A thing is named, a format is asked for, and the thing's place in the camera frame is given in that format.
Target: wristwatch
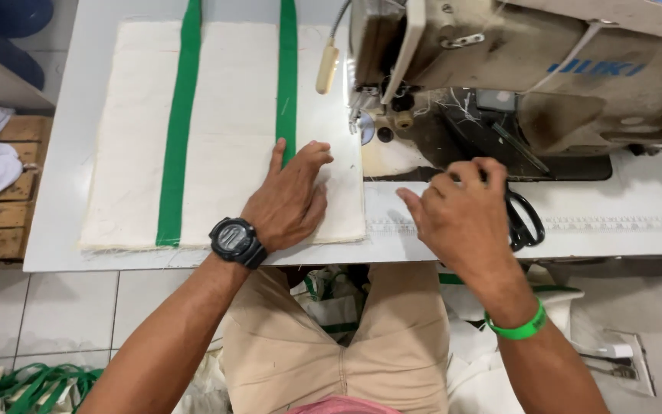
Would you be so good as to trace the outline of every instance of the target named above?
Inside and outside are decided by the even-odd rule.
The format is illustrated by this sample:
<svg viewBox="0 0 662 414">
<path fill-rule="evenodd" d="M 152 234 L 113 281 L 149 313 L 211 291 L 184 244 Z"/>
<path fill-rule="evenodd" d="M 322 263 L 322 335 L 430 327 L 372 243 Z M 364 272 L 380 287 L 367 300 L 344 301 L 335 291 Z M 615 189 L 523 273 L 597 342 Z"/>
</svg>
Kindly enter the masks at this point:
<svg viewBox="0 0 662 414">
<path fill-rule="evenodd" d="M 267 250 L 257 239 L 257 231 L 244 219 L 225 218 L 214 226 L 211 250 L 226 261 L 236 261 L 249 269 L 257 269 L 267 259 Z"/>
</svg>

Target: white table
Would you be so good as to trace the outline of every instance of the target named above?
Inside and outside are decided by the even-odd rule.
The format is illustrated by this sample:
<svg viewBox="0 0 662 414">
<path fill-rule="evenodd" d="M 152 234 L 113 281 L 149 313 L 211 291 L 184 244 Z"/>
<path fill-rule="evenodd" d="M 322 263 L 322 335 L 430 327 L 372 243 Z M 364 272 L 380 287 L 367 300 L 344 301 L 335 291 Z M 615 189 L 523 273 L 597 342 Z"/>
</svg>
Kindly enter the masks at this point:
<svg viewBox="0 0 662 414">
<path fill-rule="evenodd" d="M 24 261 L 25 271 L 191 268 L 206 257 L 207 250 L 85 253 L 77 249 L 117 25 L 128 18 L 180 19 L 186 3 L 186 0 L 80 1 Z M 207 20 L 277 23 L 280 14 L 279 0 L 208 3 L 204 10 Z M 297 4 L 299 23 L 330 24 L 341 0 L 297 0 Z M 545 243 L 523 249 L 517 256 L 662 254 L 662 155 L 635 158 L 621 153 L 613 156 L 613 165 L 612 178 L 603 182 L 512 184 L 511 188 L 533 204 L 550 229 Z M 370 230 L 367 240 L 296 246 L 275 253 L 266 263 L 434 259 L 409 231 L 410 215 L 394 195 L 398 186 L 365 184 L 365 211 Z M 419 192 L 426 186 L 409 184 Z M 597 231 L 600 223 L 606 223 L 610 230 Z"/>
</svg>

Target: khaki shorts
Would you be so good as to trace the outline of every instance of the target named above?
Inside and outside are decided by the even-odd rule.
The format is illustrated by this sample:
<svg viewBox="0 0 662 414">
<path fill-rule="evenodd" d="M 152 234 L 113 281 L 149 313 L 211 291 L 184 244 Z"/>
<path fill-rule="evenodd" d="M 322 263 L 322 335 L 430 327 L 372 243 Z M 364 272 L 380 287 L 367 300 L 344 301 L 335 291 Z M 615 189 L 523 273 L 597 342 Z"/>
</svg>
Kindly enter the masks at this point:
<svg viewBox="0 0 662 414">
<path fill-rule="evenodd" d="M 373 264 L 348 348 L 290 296 L 277 268 L 253 272 L 227 312 L 224 370 L 234 414 L 285 412 L 336 394 L 402 412 L 448 412 L 449 323 L 433 262 Z"/>
</svg>

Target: sewing machine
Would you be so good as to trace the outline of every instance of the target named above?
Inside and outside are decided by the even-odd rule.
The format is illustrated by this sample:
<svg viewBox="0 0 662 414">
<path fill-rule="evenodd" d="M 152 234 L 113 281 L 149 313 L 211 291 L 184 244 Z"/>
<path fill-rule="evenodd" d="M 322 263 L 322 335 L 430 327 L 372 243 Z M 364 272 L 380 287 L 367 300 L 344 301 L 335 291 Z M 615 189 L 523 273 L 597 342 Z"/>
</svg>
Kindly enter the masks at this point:
<svg viewBox="0 0 662 414">
<path fill-rule="evenodd" d="M 611 152 L 662 152 L 662 26 L 644 24 L 662 18 L 662 5 L 645 15 L 652 2 L 604 0 L 603 12 L 594 2 L 586 11 L 568 0 L 514 2 L 555 12 L 562 4 L 564 14 L 594 20 L 494 0 L 352 0 L 344 62 L 352 127 L 373 123 L 377 146 L 414 141 L 407 146 L 425 159 L 418 166 L 435 169 L 456 158 L 437 138 L 433 115 L 444 110 L 511 173 L 536 180 L 606 179 Z M 575 4 L 579 12 L 566 10 Z M 615 13 L 617 21 L 597 20 Z"/>
</svg>

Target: rubber bracelet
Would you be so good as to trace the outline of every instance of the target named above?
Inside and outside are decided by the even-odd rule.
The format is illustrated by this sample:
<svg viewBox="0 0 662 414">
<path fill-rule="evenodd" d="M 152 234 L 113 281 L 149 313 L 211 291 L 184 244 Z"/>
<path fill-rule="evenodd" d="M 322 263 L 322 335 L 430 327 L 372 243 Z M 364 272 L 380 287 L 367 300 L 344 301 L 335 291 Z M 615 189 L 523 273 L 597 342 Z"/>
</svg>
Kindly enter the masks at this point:
<svg viewBox="0 0 662 414">
<path fill-rule="evenodd" d="M 546 309 L 543 308 L 543 303 L 540 299 L 538 299 L 538 312 L 536 312 L 536 315 L 530 320 L 530 322 L 520 326 L 519 328 L 498 328 L 492 324 L 492 320 L 489 318 L 489 314 L 487 312 L 484 312 L 484 320 L 487 322 L 487 325 L 489 325 L 489 327 L 492 328 L 492 330 L 501 337 L 509 340 L 524 340 L 528 339 L 532 335 L 537 334 L 538 331 L 543 328 L 543 326 L 546 324 L 546 321 L 548 320 L 548 315 L 546 315 Z"/>
</svg>

